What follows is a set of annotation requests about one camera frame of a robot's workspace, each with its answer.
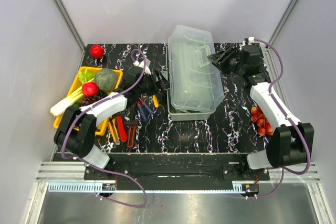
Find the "clear grey plastic toolbox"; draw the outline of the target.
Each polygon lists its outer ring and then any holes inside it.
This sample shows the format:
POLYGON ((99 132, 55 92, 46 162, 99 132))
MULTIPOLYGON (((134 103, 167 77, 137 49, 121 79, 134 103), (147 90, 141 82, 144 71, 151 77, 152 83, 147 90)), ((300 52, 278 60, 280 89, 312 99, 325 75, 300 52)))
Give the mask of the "clear grey plastic toolbox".
POLYGON ((168 112, 173 121, 207 120, 224 99, 221 74, 208 59, 212 34, 177 25, 168 38, 168 112))

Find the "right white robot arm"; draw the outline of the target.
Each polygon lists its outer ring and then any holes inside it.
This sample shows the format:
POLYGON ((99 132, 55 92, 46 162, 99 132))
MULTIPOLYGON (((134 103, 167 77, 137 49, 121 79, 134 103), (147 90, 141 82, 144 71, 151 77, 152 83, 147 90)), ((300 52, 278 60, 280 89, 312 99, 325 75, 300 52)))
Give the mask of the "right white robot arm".
POLYGON ((228 44, 207 58, 222 74, 234 73, 252 100, 261 108, 273 131, 265 150, 247 155, 239 174, 250 180, 258 169, 282 168, 296 175, 305 174, 311 163, 314 128, 295 117, 281 101, 261 62, 262 40, 249 37, 243 43, 228 44))

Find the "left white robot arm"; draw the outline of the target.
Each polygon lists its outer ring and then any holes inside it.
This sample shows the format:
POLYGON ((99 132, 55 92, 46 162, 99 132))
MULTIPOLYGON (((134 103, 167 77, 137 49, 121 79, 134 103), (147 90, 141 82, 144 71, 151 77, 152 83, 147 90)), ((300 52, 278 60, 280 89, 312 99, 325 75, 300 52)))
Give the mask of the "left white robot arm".
POLYGON ((159 70, 149 74, 144 63, 127 72, 119 86, 105 98, 80 108, 73 105, 65 109, 60 125, 54 136, 54 143, 62 151, 72 153, 94 167, 101 179, 112 177, 114 167, 110 157, 95 144, 97 126, 105 119, 135 105, 140 96, 159 94, 170 88, 169 81, 159 70))

